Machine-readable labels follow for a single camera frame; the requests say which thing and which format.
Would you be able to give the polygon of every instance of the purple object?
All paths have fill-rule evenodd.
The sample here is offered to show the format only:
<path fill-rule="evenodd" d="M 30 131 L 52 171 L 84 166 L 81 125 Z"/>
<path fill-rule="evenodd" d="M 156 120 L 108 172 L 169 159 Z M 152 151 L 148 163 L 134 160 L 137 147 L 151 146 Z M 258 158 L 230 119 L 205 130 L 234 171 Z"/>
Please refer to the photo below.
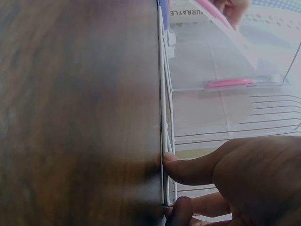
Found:
<path fill-rule="evenodd" d="M 168 0 L 159 0 L 159 5 L 162 8 L 164 30 L 169 28 L 169 3 Z"/>

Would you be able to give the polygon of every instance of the paper packaging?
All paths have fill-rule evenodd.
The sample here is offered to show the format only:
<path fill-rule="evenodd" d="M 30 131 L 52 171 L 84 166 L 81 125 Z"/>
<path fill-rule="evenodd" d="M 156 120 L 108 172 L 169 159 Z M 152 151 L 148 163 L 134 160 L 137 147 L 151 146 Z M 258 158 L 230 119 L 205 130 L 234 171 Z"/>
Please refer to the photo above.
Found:
<path fill-rule="evenodd" d="M 208 21 L 208 17 L 202 14 L 189 0 L 170 1 L 170 23 L 196 23 Z"/>

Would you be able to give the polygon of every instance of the wooden cabinet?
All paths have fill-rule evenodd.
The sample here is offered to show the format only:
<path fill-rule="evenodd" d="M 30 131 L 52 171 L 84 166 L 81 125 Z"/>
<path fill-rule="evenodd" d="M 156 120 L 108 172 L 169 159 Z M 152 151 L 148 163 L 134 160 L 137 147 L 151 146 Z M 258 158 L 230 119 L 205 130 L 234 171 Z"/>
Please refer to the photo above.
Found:
<path fill-rule="evenodd" d="M 0 9 L 0 225 L 160 224 L 156 1 Z"/>

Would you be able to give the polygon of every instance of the pink object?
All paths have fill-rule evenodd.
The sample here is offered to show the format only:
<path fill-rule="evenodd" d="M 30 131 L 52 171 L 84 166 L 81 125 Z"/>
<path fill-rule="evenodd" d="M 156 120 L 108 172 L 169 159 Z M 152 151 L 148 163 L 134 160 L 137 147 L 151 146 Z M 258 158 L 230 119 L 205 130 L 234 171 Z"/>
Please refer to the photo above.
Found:
<path fill-rule="evenodd" d="M 237 86 L 254 83 L 252 79 L 229 79 L 223 81 L 214 81 L 206 84 L 206 88 L 224 87 L 224 86 Z"/>
<path fill-rule="evenodd" d="M 213 5 L 209 0 L 195 0 L 198 4 L 204 7 L 212 16 L 219 19 L 226 27 L 233 29 L 227 18 Z"/>

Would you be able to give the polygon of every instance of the human hand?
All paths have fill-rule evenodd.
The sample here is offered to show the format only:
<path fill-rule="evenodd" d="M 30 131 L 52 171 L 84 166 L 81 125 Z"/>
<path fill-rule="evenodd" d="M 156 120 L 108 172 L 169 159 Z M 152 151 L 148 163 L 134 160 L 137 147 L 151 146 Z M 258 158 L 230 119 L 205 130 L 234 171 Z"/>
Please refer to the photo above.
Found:
<path fill-rule="evenodd" d="M 299 137 L 235 139 L 194 160 L 169 153 L 163 163 L 173 180 L 191 186 L 214 183 L 220 192 L 179 198 L 166 211 L 167 226 L 301 225 Z M 192 217 L 228 213 L 231 221 L 211 224 Z"/>
<path fill-rule="evenodd" d="M 250 6 L 250 0 L 210 0 L 210 2 L 229 19 L 235 30 Z"/>

